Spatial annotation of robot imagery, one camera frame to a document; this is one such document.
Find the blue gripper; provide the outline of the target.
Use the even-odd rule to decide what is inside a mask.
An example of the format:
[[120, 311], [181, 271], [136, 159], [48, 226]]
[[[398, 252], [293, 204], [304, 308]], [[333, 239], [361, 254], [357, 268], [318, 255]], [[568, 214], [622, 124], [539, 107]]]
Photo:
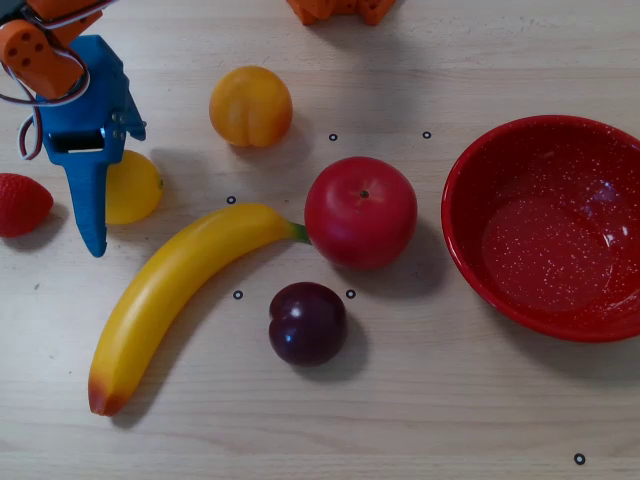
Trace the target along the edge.
[[65, 163], [76, 225], [91, 255], [100, 258], [107, 247], [107, 164], [121, 161], [126, 132], [146, 140], [146, 122], [123, 62], [105, 40], [83, 35], [71, 47], [88, 69], [89, 85], [69, 103], [40, 109], [43, 141], [51, 163]]

